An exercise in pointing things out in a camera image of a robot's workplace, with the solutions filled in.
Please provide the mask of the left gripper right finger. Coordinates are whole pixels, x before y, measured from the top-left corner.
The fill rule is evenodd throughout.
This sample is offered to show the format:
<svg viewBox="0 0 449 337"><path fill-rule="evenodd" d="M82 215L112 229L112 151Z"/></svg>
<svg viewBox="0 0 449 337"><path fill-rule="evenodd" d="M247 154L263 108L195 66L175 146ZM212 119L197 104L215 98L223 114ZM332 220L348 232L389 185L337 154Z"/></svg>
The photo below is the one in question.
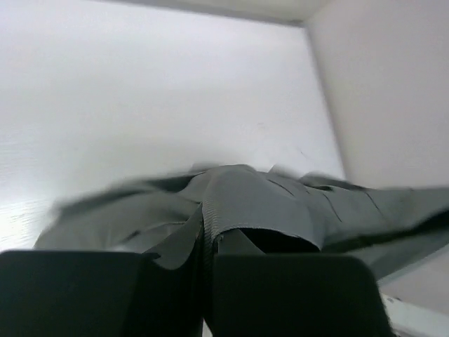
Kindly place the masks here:
<svg viewBox="0 0 449 337"><path fill-rule="evenodd" d="M214 336L392 336L375 278L360 260L265 253L240 230L214 242Z"/></svg>

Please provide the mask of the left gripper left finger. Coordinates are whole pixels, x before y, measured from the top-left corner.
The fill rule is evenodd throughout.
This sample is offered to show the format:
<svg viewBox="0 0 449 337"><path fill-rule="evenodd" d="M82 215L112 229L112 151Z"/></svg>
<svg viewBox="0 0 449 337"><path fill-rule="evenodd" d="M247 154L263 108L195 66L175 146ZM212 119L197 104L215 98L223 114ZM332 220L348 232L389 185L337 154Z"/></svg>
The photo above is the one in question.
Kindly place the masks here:
<svg viewBox="0 0 449 337"><path fill-rule="evenodd" d="M203 215L142 252L1 254L2 336L200 336Z"/></svg>

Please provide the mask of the grey pleated skirt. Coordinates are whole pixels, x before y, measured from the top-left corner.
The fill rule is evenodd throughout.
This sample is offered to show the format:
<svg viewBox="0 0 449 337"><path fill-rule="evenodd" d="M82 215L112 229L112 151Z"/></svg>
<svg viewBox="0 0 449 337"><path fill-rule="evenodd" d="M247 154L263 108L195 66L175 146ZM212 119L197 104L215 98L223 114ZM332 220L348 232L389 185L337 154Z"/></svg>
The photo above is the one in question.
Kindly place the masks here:
<svg viewBox="0 0 449 337"><path fill-rule="evenodd" d="M309 248L362 260L385 278L448 246L448 188L371 189L309 173L226 165L128 180L61 204L38 249L107 250L154 246L195 213L204 260L216 239L241 230L261 248Z"/></svg>

